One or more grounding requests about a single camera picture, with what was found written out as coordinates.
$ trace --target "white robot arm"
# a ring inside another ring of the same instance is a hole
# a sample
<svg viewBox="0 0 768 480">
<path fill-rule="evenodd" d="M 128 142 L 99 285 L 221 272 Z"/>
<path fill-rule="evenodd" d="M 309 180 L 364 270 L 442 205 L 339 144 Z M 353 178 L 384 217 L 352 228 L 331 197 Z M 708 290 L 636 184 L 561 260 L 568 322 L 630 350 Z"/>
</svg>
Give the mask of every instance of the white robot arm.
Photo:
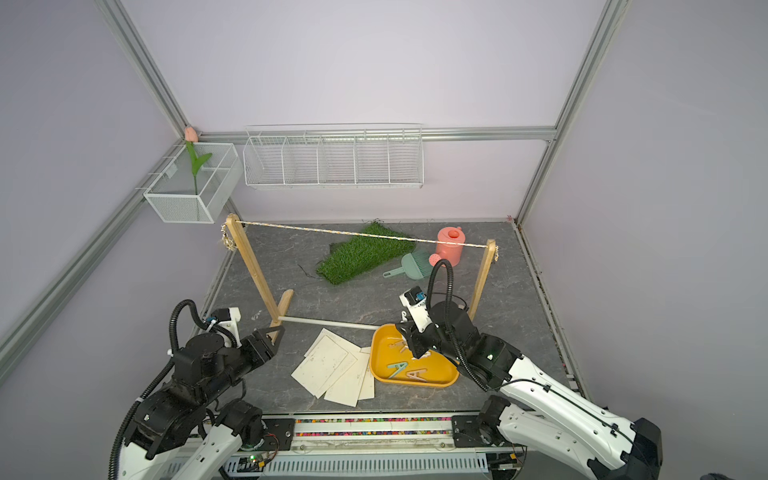
<svg viewBox="0 0 768 480">
<path fill-rule="evenodd" d="M 448 295 L 428 308 L 435 274 L 424 294 L 418 287 L 400 301 L 408 310 L 398 331 L 416 358 L 428 350 L 441 353 L 485 391 L 498 391 L 532 408 L 501 396 L 491 396 L 464 435 L 480 444 L 503 442 L 528 445 L 597 480 L 655 480 L 662 454 L 661 433 L 646 419 L 636 422 L 589 402 L 539 369 L 514 346 L 480 333 L 467 313 Z"/>
</svg>

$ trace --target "green stem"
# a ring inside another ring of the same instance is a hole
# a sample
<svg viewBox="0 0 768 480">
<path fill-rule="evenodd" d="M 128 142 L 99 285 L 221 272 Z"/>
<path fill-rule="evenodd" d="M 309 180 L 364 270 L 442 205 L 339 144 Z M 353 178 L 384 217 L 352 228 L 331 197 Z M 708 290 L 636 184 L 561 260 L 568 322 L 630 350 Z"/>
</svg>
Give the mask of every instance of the green stem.
<svg viewBox="0 0 768 480">
<path fill-rule="evenodd" d="M 190 165 L 192 170 L 194 170 L 194 163 L 197 159 L 197 153 L 195 153 L 194 145 L 190 141 L 187 142 L 187 153 L 190 155 Z M 197 195 L 197 174 L 194 171 L 192 172 L 192 177 L 194 178 L 194 194 Z"/>
</svg>

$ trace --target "paper card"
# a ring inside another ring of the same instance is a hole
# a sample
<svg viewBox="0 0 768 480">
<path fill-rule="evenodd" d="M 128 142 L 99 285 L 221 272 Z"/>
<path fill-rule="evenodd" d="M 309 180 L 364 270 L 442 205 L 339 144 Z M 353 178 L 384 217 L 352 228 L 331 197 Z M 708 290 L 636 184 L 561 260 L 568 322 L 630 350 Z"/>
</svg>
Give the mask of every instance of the paper card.
<svg viewBox="0 0 768 480">
<path fill-rule="evenodd" d="M 362 385 L 360 386 L 360 394 L 358 395 L 358 400 L 367 400 L 372 399 L 375 395 L 374 392 L 374 378 L 373 374 L 371 373 L 370 367 L 366 369 L 366 374 L 362 378 Z"/>
<path fill-rule="evenodd" d="M 339 365 L 339 367 L 333 371 L 331 376 L 328 377 L 325 383 L 323 383 L 323 386 L 320 387 L 320 389 L 317 391 L 317 393 L 315 394 L 315 397 L 320 398 L 321 396 L 323 396 L 323 393 L 325 393 L 329 388 L 331 388 L 331 385 L 336 383 L 341 378 L 341 376 L 344 375 L 346 371 L 349 370 L 349 368 L 355 364 L 356 361 L 357 361 L 356 356 L 352 354 L 347 355 L 344 361 L 341 362 L 341 365 Z"/>
<path fill-rule="evenodd" d="M 309 350 L 307 350 L 307 351 L 306 351 L 306 353 L 304 354 L 304 358 L 306 358 L 306 357 L 307 357 L 307 356 L 308 356 L 308 355 L 309 355 L 309 354 L 312 352 L 312 350 L 315 348 L 315 346 L 317 345 L 317 343 L 318 343 L 318 342 L 320 341 L 320 339 L 322 339 L 324 336 L 327 336 L 327 337 L 329 337 L 331 340 L 333 340 L 334 342 L 336 342 L 336 343 L 337 343 L 337 344 L 338 344 L 340 347 L 342 347 L 343 349 L 346 349 L 348 352 L 351 352 L 351 353 L 356 353 L 356 352 L 359 352 L 359 351 L 360 351 L 360 347 L 358 347 L 358 346 L 357 346 L 357 345 L 355 345 L 354 343 L 350 342 L 349 340 L 347 340 L 347 339 L 344 339 L 344 338 L 342 338 L 342 337 L 340 337 L 340 336 L 336 335 L 334 332 L 331 332 L 331 331 L 330 331 L 330 330 L 328 330 L 328 329 L 323 329 L 323 330 L 320 332 L 320 334 L 317 336 L 317 338 L 315 339 L 315 342 L 312 344 L 312 346 L 310 347 L 310 349 L 309 349 Z"/>
<path fill-rule="evenodd" d="M 326 400 L 356 406 L 362 380 L 368 369 L 370 354 L 358 353 L 357 361 L 326 392 Z"/>
<path fill-rule="evenodd" d="M 318 396 L 326 380 L 339 368 L 347 356 L 350 356 L 349 352 L 324 336 L 311 354 L 293 370 L 291 376 L 311 394 Z"/>
</svg>

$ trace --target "yellow tray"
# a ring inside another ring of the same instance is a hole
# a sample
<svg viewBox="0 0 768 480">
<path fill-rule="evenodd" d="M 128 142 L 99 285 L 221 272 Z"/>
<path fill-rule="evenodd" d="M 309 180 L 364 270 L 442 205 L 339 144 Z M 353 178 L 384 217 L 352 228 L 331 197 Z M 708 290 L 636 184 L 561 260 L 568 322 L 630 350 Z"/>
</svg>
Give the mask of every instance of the yellow tray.
<svg viewBox="0 0 768 480">
<path fill-rule="evenodd" d="M 371 342 L 371 373 L 380 382 L 445 388 L 458 379 L 453 363 L 439 353 L 414 360 L 395 325 L 382 325 Z"/>
</svg>

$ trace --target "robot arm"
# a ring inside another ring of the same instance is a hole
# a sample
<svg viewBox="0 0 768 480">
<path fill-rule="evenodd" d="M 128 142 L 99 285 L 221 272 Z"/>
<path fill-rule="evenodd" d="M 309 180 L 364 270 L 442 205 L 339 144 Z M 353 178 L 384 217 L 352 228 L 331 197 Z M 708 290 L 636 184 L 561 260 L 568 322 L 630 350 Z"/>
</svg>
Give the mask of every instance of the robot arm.
<svg viewBox="0 0 768 480">
<path fill-rule="evenodd" d="M 194 322 L 206 331 L 179 348 L 175 326 L 184 306 L 190 307 Z M 169 329 L 172 356 L 169 365 L 174 367 L 173 375 L 170 382 L 155 393 L 145 396 L 152 390 L 148 388 L 145 395 L 137 399 L 137 407 L 131 410 L 133 415 L 126 418 L 116 440 L 118 450 L 114 452 L 119 452 L 122 468 L 118 468 L 118 458 L 113 453 L 110 480 L 118 476 L 133 480 L 157 478 L 161 466 L 187 443 L 192 430 L 202 428 L 203 420 L 209 415 L 207 406 L 240 383 L 247 373 L 275 356 L 284 328 L 254 330 L 240 338 L 239 319 L 237 308 L 218 309 L 202 322 L 194 302 L 179 303 Z M 266 435 L 261 413 L 242 399 L 228 403 L 215 420 L 211 419 L 214 425 L 208 438 L 174 478 L 210 478 L 243 444 L 260 445 Z"/>
<path fill-rule="evenodd" d="M 440 266 L 432 271 L 429 292 Z M 418 287 L 400 296 L 408 312 L 396 326 L 414 357 L 430 349 L 441 353 L 484 391 L 499 391 L 534 409 L 525 411 L 505 398 L 491 396 L 471 427 L 474 437 L 486 445 L 512 442 L 535 447 L 588 478 L 658 477 L 662 458 L 656 425 L 646 419 L 631 422 L 572 392 L 514 346 L 480 333 L 450 294 L 431 307 L 428 297 Z"/>
</svg>

